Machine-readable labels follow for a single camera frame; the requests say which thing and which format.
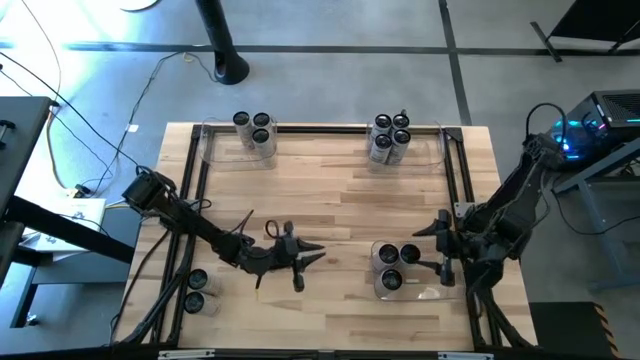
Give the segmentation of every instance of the clear container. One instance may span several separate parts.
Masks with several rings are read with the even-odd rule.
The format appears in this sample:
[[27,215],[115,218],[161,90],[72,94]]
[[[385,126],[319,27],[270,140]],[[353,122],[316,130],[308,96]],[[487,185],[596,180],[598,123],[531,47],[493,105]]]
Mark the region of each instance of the clear container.
[[[371,149],[371,131],[374,120],[367,123],[365,138],[365,150],[367,157]],[[398,175],[427,175],[438,171],[438,167],[444,162],[444,144],[439,140],[433,141],[433,135],[423,135],[419,131],[413,131],[411,126],[404,129],[411,134],[411,141],[400,164],[381,164],[367,161],[369,172],[374,174],[398,174]]]
[[[435,250],[435,238],[430,240],[411,241],[376,241],[371,246],[371,273],[374,292],[380,300],[385,301],[435,301],[446,299],[461,299],[465,296],[464,276],[462,264],[458,260],[452,261],[452,270],[455,276],[455,285],[444,286],[440,283],[440,276],[433,269],[417,264],[407,264],[398,261],[395,266],[378,270],[374,265],[379,249],[385,244],[392,244],[397,249],[402,249],[406,244],[413,244],[420,250],[421,261],[437,261],[442,263],[443,256]],[[397,271],[402,278],[402,285],[397,290],[390,291],[382,285],[382,277],[390,274],[385,272]]]
[[200,129],[199,153],[213,171],[271,170],[278,163],[278,125],[270,116],[273,125],[269,130],[273,146],[268,152],[259,147],[250,149],[243,145],[231,121],[209,117]]

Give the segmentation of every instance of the pole base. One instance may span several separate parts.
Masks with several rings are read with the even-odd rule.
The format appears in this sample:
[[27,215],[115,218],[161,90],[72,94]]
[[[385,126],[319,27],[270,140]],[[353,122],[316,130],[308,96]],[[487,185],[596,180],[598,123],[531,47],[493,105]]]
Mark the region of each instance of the pole base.
[[214,76],[221,84],[235,85],[249,75],[249,64],[235,50],[231,53],[215,52]]

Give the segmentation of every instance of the wooden table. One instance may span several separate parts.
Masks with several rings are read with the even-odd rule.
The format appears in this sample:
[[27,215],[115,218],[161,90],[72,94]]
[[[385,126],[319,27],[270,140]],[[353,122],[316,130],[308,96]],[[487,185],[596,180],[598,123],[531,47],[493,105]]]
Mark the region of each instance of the wooden table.
[[[168,124],[156,167],[178,184],[192,126]],[[476,201],[486,201],[500,183],[489,131],[463,127],[463,133]],[[412,143],[427,144],[429,161],[441,159],[435,136],[414,136]],[[214,151],[238,149],[235,137],[221,137]],[[431,223],[438,209],[449,208],[444,166],[402,176],[372,174],[366,167],[362,135],[280,134],[278,152],[274,170],[223,172],[213,166],[205,193],[213,206],[203,215],[230,229],[254,209],[245,233],[262,246],[271,241],[263,231],[266,220],[292,220],[296,234],[324,245],[327,255],[305,272],[304,292],[293,291],[291,272],[284,270],[267,274],[256,297],[255,276],[222,263],[207,243],[198,241],[193,268],[221,278],[222,309],[213,318],[185,314],[180,347],[472,350],[462,291],[449,300],[384,302],[376,298],[371,285],[369,253],[374,241],[408,240]],[[412,159],[415,156],[410,151],[403,162],[418,161]],[[130,278],[162,233],[157,223],[143,225]],[[156,299],[167,246],[168,241],[153,254],[135,285],[118,338],[133,330]],[[496,302],[520,333],[535,343],[520,267],[511,261],[505,265],[504,278],[494,289]],[[436,284],[438,278],[427,281]],[[167,307],[165,334],[173,306]]]

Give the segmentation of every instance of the concrete floor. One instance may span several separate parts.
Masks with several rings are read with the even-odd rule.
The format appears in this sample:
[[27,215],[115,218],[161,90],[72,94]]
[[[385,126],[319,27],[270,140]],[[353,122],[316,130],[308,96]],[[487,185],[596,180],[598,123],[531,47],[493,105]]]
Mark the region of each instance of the concrete floor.
[[[161,0],[147,11],[126,13],[109,2],[26,0],[56,44],[124,41],[206,44],[192,2]],[[343,45],[446,47],[438,0],[223,0],[236,45]],[[448,0],[458,47],[542,48],[529,21],[548,32],[570,0]],[[20,1],[9,1],[0,38],[15,41],[3,50],[54,85],[58,76],[47,43]],[[559,47],[602,48],[598,42],[556,42]],[[623,48],[639,48],[635,42]],[[109,140],[117,142],[131,108],[155,63],[166,53],[77,52],[58,49],[61,93]],[[199,54],[211,65],[212,55]],[[380,112],[407,109],[412,121],[459,125],[460,113],[449,56],[443,54],[243,53],[251,74],[239,85],[211,83],[196,62],[177,56],[165,63],[134,119],[124,151],[142,164],[155,164],[165,124],[170,121],[228,120],[242,109],[266,111],[283,122],[366,122]],[[3,61],[4,72],[34,94],[50,95],[20,69]],[[515,166],[529,109],[551,101],[570,110],[593,90],[638,88],[638,57],[567,57],[556,64],[543,56],[460,56],[473,125],[488,126],[501,178]],[[0,77],[3,95],[21,95]],[[113,151],[68,109],[60,117],[110,161]],[[557,117],[542,110],[533,130]],[[99,177],[102,165],[59,124],[52,131],[54,154],[65,186]],[[38,156],[46,152],[39,151]],[[119,199],[133,174],[126,159],[103,196]],[[576,227],[589,229],[580,203],[566,200]],[[552,204],[552,215],[557,214]],[[627,224],[620,231],[639,228]],[[587,283],[606,277],[596,239],[577,236],[550,216],[534,233],[522,266],[530,301],[596,301],[609,315],[625,357],[640,358],[640,287],[590,293]],[[27,269],[13,266],[0,292],[0,353],[99,346],[108,337],[123,284],[42,287],[33,312],[43,324],[8,329]]]

